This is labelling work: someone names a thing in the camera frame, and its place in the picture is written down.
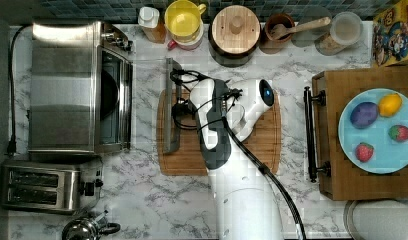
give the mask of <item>toy fruit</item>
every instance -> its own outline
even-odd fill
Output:
[[[359,159],[361,162],[369,161],[373,155],[373,152],[373,146],[365,142],[361,142],[359,145],[357,145],[355,151],[357,159]]]
[[[388,135],[392,140],[404,142],[408,140],[408,128],[403,125],[394,125],[388,131]]]
[[[378,105],[373,102],[362,102],[357,105],[350,115],[351,124],[356,128],[366,128],[378,117]]]
[[[385,95],[379,101],[379,115],[382,117],[392,117],[400,110],[403,100],[398,93]]]

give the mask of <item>kettle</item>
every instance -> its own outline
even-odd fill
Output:
[[[105,210],[99,216],[88,213],[69,222],[63,229],[62,240],[99,240],[102,235],[120,231],[120,224],[108,223]]]

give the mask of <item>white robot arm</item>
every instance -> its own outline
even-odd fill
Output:
[[[238,147],[222,121],[226,116],[230,129],[242,141],[273,103],[272,88],[265,80],[241,81],[229,89],[222,80],[205,79],[190,93],[189,104],[196,115],[201,152],[216,201],[220,240],[283,239],[269,181]]]

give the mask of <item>tile backsplash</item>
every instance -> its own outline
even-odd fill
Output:
[[[155,7],[163,13],[174,0],[40,0],[58,18],[92,18],[112,23],[137,23],[139,9],[143,6]],[[326,7],[332,15],[350,11],[363,20],[372,19],[398,0],[192,0],[204,3],[207,10],[202,19],[205,23],[223,8],[243,5],[250,8],[264,22],[275,13],[287,13],[299,21],[306,8],[319,5]]]

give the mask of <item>wooden cutting board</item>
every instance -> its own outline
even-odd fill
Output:
[[[165,90],[160,94],[157,113],[157,151],[161,172],[165,175],[207,175],[204,159],[201,156],[196,130],[181,130],[180,148],[176,152],[163,154],[163,127]],[[276,173],[281,151],[281,115],[279,103],[275,104],[257,121],[254,131],[244,141],[245,146],[265,163],[272,173]],[[184,117],[182,124],[194,125],[192,116]]]

